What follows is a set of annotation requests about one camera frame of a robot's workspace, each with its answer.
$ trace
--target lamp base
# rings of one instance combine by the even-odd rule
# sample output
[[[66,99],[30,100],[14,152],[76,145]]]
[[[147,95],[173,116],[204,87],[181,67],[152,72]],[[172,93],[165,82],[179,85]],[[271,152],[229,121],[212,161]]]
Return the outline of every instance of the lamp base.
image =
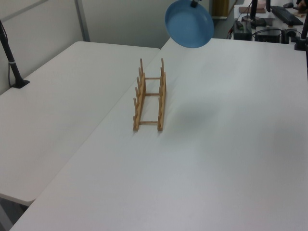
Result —
[[[250,22],[251,27],[255,29],[257,26],[266,26],[264,18],[244,16],[242,22]]]
[[[29,82],[30,82],[29,80],[24,80],[22,83],[18,83],[18,85],[16,85],[16,83],[15,83],[15,84],[12,85],[12,88],[18,88],[18,89],[23,88]]]

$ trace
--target white wall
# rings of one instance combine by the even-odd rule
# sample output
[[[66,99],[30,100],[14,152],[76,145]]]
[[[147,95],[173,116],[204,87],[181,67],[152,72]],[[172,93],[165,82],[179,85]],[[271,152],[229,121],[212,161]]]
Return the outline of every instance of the white wall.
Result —
[[[169,39],[165,12],[175,0],[81,1],[91,42],[162,48]]]
[[[22,77],[76,41],[82,41],[74,0],[48,0],[3,23]],[[9,88],[8,61],[0,46],[0,94]]]

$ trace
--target keyboard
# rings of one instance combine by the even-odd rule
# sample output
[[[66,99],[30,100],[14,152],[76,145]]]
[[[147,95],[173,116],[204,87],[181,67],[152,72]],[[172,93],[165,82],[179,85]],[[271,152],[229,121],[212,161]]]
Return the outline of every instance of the keyboard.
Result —
[[[295,15],[288,12],[282,6],[271,6],[271,11],[276,15],[280,20],[286,23],[288,26],[300,26],[303,25],[303,22],[300,21]]]

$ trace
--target white tabletop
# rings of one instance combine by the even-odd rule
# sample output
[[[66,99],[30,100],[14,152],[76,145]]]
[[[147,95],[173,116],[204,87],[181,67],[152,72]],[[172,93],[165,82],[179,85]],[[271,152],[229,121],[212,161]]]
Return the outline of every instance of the white tabletop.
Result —
[[[0,197],[29,205],[159,49],[77,42],[0,96]]]
[[[159,74],[161,57],[164,131],[133,131],[135,83],[12,231],[308,230],[305,53],[169,40],[148,77]],[[145,120],[157,118],[153,103]]]

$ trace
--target black lamp stand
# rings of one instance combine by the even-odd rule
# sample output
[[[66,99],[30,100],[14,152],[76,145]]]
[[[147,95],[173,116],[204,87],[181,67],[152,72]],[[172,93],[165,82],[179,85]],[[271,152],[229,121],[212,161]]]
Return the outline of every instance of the black lamp stand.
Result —
[[[8,42],[8,38],[6,36],[6,33],[5,33],[5,30],[4,30],[4,27],[2,25],[1,20],[0,20],[0,40],[1,40],[4,52],[6,54],[6,57],[8,58],[11,69],[13,71],[13,74],[15,76],[15,84],[13,84],[12,87],[13,88],[22,88],[23,86],[27,85],[30,81],[24,80],[20,76],[19,70],[17,68],[15,59],[14,59],[13,54],[11,52],[9,42]]]

